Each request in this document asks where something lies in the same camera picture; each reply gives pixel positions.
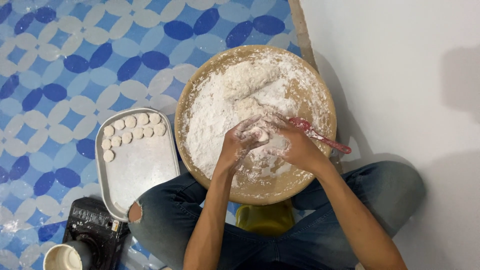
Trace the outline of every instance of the dough ball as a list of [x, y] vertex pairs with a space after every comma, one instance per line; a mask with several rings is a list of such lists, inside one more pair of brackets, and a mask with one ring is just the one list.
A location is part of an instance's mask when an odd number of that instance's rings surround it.
[[270, 134], [261, 127], [258, 127], [258, 126], [253, 127], [249, 132], [252, 134], [257, 132], [260, 133], [260, 137], [258, 138], [259, 142], [264, 142], [270, 139]]
[[148, 114], [142, 112], [138, 115], [138, 123], [140, 125], [148, 124]]
[[120, 136], [115, 136], [112, 138], [112, 146], [119, 147], [121, 145], [121, 138]]
[[105, 135], [105, 137], [111, 137], [114, 134], [115, 134], [115, 129], [111, 125], [108, 125], [103, 129], [103, 135]]
[[153, 131], [156, 135], [163, 136], [165, 134], [165, 131], [167, 131], [167, 127], [165, 127], [165, 125], [162, 123], [156, 124], [153, 128]]
[[107, 150], [103, 153], [103, 160], [105, 160], [106, 162], [112, 161], [114, 157], [115, 157], [115, 154], [113, 153], [112, 150]]
[[121, 142], [123, 144], [129, 144], [132, 141], [132, 133], [131, 132], [125, 132], [121, 136]]
[[123, 128], [125, 128], [125, 122], [124, 122], [122, 119], [116, 120], [113, 125], [114, 125], [115, 128], [118, 129], [118, 130], [122, 130]]
[[102, 148], [103, 148], [104, 150], [108, 150], [108, 149], [110, 149], [111, 147], [112, 147], [112, 143], [110, 142], [109, 139], [105, 139], [105, 140], [102, 141]]
[[135, 139], [141, 139], [143, 138], [144, 136], [144, 129], [139, 127], [139, 128], [136, 128], [134, 131], [133, 131], [133, 137]]
[[125, 118], [125, 126], [128, 128], [134, 128], [137, 125], [137, 120], [135, 117], [129, 115]]
[[162, 122], [162, 118], [160, 117], [160, 115], [159, 115], [158, 113], [152, 113], [152, 114], [150, 114], [149, 119], [150, 119], [150, 122], [151, 122], [152, 124], [154, 124], [154, 125]]
[[151, 127], [144, 128], [144, 136], [151, 137], [153, 135], [153, 129]]

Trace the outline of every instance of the aluminum tray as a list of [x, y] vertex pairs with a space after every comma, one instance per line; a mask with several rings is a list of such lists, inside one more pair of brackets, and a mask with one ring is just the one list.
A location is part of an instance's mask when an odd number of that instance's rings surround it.
[[[103, 129], [118, 119], [142, 112], [158, 113], [162, 117], [162, 123], [167, 126], [165, 135], [133, 139], [129, 144], [112, 147], [115, 159], [105, 162], [102, 141], [106, 137]], [[114, 135], [121, 136], [133, 129], [125, 127], [123, 130], [115, 130]], [[95, 159], [103, 201], [112, 217], [120, 221], [128, 221], [128, 209], [141, 194], [180, 175], [170, 121], [161, 111], [148, 107], [123, 110], [108, 118], [96, 135]]]

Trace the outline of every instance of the white wall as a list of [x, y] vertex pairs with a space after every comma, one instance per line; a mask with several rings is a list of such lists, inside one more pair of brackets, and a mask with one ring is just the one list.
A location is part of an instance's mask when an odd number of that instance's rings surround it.
[[480, 269], [480, 1], [301, 0], [344, 168], [414, 166], [428, 197], [395, 237], [413, 270]]

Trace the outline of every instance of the jeans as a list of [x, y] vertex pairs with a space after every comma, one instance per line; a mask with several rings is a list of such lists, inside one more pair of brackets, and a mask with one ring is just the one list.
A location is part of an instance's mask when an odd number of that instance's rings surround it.
[[[393, 161], [373, 163], [342, 175], [390, 237], [425, 197], [419, 174]], [[207, 190], [183, 174], [138, 199], [142, 217], [129, 224], [135, 238], [173, 270], [183, 267], [188, 240], [202, 212]], [[292, 197], [298, 210], [315, 210], [280, 237], [265, 237], [225, 224], [218, 269], [282, 262], [301, 269], [352, 269], [358, 259], [340, 228], [320, 183], [314, 180]]]

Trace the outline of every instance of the yellow container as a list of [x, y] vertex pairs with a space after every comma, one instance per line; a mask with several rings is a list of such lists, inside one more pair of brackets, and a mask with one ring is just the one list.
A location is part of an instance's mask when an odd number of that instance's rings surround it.
[[280, 236], [295, 224], [290, 200], [271, 205], [241, 205], [236, 226], [263, 236]]

